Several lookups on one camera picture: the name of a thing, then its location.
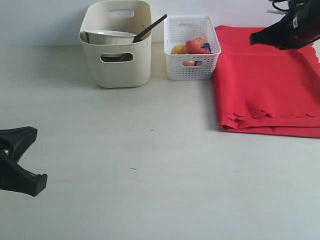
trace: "folded red tablecloth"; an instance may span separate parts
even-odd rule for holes
[[[250,45],[263,28],[219,26],[213,74],[216,112],[226,132],[320,138],[320,63],[312,45]]]

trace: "tabletop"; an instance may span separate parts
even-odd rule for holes
[[[81,46],[0,49],[0,129],[32,126],[36,197],[0,191],[2,240],[318,240],[320,142],[222,132],[213,85],[96,86]]]

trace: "white basket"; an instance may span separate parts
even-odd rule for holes
[[[205,36],[213,54],[171,54],[175,45]],[[170,16],[164,21],[164,52],[167,76],[170,80],[208,80],[216,68],[221,47],[209,16]],[[184,61],[202,62],[183,66]]]
[[[133,11],[133,16],[111,15],[115,11]],[[94,81],[103,88],[132,88],[151,78],[151,31],[143,40],[130,44],[95,45],[87,41],[85,30],[113,30],[138,34],[152,24],[151,8],[141,0],[108,0],[91,5],[83,19],[81,40]],[[103,61],[105,55],[127,54],[129,59]]]

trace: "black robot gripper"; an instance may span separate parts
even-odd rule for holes
[[[0,190],[35,197],[46,188],[47,174],[34,174],[18,164],[37,133],[31,126],[0,130]]]

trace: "white wall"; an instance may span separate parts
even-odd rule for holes
[[[213,24],[267,27],[282,16],[268,0],[146,0],[155,21],[168,15],[208,15]],[[172,7],[173,1],[178,7]],[[86,9],[99,0],[1,0],[0,47],[78,45]],[[163,42],[163,24],[153,32]]]

